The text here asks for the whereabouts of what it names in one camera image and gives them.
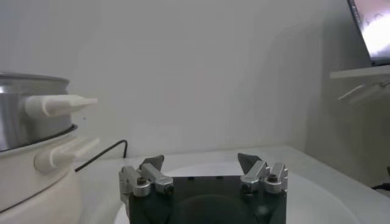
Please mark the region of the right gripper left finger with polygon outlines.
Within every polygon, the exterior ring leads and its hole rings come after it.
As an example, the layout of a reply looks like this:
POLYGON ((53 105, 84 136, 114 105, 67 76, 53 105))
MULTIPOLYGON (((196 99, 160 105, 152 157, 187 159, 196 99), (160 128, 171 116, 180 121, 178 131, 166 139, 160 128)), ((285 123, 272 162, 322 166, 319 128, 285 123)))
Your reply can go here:
POLYGON ((119 171, 119 193, 121 201, 126 204, 131 196, 147 197, 152 188, 164 195, 174 192, 173 177, 161 173, 165 157, 158 155, 146 158, 138 168, 125 166, 119 171))

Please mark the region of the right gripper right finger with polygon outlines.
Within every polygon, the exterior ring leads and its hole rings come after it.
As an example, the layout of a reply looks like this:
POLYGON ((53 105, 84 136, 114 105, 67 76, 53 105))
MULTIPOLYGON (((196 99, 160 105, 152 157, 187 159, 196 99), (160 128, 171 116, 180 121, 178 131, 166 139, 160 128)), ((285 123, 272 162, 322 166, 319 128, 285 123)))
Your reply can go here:
POLYGON ((255 155, 238 153, 238 162, 243 170, 241 189, 248 194, 262 187, 269 194, 280 194, 288 190, 288 168, 283 163, 270 167, 265 160, 255 155))

